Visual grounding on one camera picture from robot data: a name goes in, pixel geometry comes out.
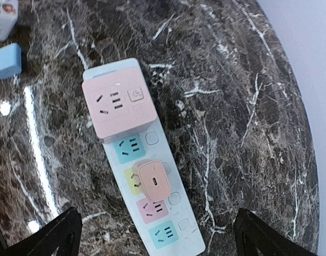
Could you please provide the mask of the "pink usb charger plug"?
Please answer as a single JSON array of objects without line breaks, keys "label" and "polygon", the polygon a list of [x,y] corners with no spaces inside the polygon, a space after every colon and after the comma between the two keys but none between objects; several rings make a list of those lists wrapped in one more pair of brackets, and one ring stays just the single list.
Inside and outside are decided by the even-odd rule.
[{"label": "pink usb charger plug", "polygon": [[144,159],[133,165],[134,178],[141,192],[152,202],[167,199],[172,189],[162,162]]}]

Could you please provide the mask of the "pink cube socket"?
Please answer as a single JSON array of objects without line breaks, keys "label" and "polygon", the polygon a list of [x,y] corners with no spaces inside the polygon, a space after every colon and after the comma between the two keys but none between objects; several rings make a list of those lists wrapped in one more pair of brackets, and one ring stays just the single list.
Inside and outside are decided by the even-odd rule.
[{"label": "pink cube socket", "polygon": [[130,67],[82,84],[96,135],[110,138],[158,117],[142,71]]}]

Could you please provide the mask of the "white cube socket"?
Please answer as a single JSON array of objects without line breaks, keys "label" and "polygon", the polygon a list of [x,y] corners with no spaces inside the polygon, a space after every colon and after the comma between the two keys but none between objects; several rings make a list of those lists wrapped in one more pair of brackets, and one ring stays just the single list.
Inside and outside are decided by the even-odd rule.
[{"label": "white cube socket", "polygon": [[0,42],[5,41],[18,19],[18,0],[0,1]]}]

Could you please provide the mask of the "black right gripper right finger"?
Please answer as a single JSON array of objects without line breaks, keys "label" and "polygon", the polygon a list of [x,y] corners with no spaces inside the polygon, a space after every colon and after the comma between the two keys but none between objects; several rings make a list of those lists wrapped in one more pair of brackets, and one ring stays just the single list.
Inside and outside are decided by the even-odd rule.
[{"label": "black right gripper right finger", "polygon": [[248,209],[240,208],[234,222],[238,255],[314,255],[286,239]]}]

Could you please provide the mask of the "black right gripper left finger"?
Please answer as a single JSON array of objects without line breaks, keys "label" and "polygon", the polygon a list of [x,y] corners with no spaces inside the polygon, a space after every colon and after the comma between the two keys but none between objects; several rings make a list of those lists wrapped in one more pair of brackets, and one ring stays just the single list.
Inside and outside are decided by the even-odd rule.
[{"label": "black right gripper left finger", "polygon": [[38,232],[0,251],[0,255],[78,255],[82,216],[70,207]]}]

